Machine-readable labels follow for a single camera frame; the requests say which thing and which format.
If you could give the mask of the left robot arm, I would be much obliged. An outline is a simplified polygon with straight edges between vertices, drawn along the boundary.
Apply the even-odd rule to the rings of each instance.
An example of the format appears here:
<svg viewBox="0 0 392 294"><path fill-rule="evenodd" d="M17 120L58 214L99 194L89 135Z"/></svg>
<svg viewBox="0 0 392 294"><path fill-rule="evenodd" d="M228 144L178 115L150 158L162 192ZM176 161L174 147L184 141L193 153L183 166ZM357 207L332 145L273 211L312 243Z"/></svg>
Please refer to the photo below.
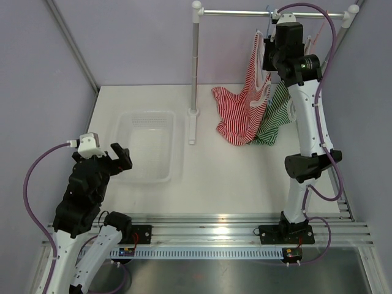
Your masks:
<svg viewBox="0 0 392 294"><path fill-rule="evenodd" d="M132 219L111 212L87 253L79 259L81 247L100 213L111 176L132 168L129 150L111 144L117 159L105 153L89 159L73 153L76 161L62 202L56 208L53 239L56 264L51 271L49 293L86 293L110 251L116 244L127 243L132 237Z"/></svg>

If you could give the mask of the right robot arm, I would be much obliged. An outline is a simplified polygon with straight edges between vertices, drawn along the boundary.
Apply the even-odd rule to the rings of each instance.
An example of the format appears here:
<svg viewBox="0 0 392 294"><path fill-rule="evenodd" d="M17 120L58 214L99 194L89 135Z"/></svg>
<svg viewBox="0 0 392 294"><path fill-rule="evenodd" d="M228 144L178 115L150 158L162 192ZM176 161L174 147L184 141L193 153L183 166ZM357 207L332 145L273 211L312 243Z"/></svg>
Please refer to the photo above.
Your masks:
<svg viewBox="0 0 392 294"><path fill-rule="evenodd" d="M276 225L260 225L262 244L314 244L309 220L305 216L311 189L322 173L342 160L328 138L323 114L322 70L316 55L306 55L303 25L278 23L274 35L264 40L263 68L276 71L284 82L295 108L300 151L287 156L285 170L290 177L288 199Z"/></svg>

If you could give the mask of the pink wire hanger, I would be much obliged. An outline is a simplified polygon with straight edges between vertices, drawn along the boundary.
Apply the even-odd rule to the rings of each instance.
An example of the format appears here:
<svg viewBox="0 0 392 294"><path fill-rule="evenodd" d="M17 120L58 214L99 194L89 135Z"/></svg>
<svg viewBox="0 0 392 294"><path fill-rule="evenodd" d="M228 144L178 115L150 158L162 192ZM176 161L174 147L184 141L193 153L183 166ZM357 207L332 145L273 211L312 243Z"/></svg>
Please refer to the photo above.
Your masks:
<svg viewBox="0 0 392 294"><path fill-rule="evenodd" d="M321 24L321 26L320 26L319 30L317 31L315 37L313 38L313 42L312 42L313 45L315 45L315 44L317 43L317 41L318 41L318 39L319 39L319 37L320 37L320 34L321 34L321 32L322 32L322 30L323 30L323 28L324 28L326 22L327 22L327 20L324 19L324 20L323 20L323 23Z"/></svg>

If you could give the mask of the green striped tank top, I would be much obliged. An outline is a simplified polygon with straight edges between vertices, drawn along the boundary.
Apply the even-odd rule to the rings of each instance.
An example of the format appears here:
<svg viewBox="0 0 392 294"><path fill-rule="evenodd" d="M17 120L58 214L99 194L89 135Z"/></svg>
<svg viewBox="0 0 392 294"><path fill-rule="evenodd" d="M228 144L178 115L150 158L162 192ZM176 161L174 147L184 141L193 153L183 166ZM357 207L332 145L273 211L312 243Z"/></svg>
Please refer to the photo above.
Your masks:
<svg viewBox="0 0 392 294"><path fill-rule="evenodd" d="M270 94L271 74L262 70L264 52L263 34L257 31L244 84L244 90L250 94L249 129L255 133L248 144L272 146L280 126L294 122L295 114L292 112L293 101L284 81L277 84L273 95Z"/></svg>

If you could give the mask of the red striped tank top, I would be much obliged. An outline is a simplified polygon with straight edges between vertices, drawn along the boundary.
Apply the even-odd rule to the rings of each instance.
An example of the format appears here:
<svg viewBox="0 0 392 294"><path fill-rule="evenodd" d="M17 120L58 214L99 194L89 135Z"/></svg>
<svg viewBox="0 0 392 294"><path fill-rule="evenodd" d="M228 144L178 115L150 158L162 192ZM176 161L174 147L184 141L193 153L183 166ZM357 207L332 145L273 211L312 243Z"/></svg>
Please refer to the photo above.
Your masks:
<svg viewBox="0 0 392 294"><path fill-rule="evenodd" d="M257 30L242 90L233 93L223 86L211 90L220 116L216 130L235 146L246 145L254 139L266 112L271 73L263 69L264 53L263 34Z"/></svg>

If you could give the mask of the blue wire hanger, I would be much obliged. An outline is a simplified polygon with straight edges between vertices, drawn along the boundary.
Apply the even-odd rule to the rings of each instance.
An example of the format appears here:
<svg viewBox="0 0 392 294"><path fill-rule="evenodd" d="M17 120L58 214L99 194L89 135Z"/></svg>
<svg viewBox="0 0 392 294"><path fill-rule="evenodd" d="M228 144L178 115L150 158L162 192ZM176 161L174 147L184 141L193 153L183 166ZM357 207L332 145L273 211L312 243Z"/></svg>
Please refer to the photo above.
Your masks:
<svg viewBox="0 0 392 294"><path fill-rule="evenodd" d="M267 30L266 30L266 36L268 37L270 35L270 27L272 24L272 16L273 16L273 10L270 7L270 5L266 6L266 11L268 12L268 26L267 26Z"/></svg>

